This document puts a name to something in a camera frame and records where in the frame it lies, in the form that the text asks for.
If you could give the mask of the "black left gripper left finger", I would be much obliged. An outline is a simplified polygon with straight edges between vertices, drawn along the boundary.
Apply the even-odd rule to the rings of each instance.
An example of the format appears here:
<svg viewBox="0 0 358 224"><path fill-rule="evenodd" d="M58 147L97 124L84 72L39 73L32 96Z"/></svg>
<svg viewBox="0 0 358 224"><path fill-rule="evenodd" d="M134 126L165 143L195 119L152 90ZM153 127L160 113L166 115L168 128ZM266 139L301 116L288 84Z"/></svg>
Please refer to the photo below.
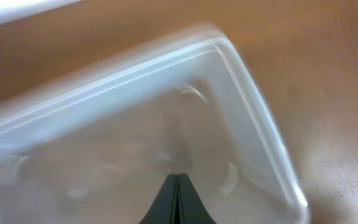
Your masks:
<svg viewBox="0 0 358 224"><path fill-rule="evenodd" d="M178 199L178 176L169 174L140 224L175 224Z"/></svg>

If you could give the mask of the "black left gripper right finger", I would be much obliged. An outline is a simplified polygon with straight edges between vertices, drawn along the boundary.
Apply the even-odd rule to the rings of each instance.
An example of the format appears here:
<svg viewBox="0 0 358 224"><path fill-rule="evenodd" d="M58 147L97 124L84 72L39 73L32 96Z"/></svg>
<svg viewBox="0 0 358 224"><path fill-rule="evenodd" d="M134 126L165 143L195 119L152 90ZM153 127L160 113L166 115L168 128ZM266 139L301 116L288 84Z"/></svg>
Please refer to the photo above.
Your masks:
<svg viewBox="0 0 358 224"><path fill-rule="evenodd" d="M187 174L178 175L177 223L216 224Z"/></svg>

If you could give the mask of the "clear plastic container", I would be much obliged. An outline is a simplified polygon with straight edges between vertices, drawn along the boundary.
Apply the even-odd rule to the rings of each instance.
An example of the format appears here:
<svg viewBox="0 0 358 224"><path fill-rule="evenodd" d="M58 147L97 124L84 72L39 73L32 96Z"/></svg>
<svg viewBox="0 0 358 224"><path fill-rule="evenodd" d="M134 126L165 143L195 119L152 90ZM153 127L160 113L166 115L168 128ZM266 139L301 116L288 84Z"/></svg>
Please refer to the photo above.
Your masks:
<svg viewBox="0 0 358 224"><path fill-rule="evenodd" d="M201 26L0 105L0 223L140 223L187 174L216 223L309 223L239 52Z"/></svg>

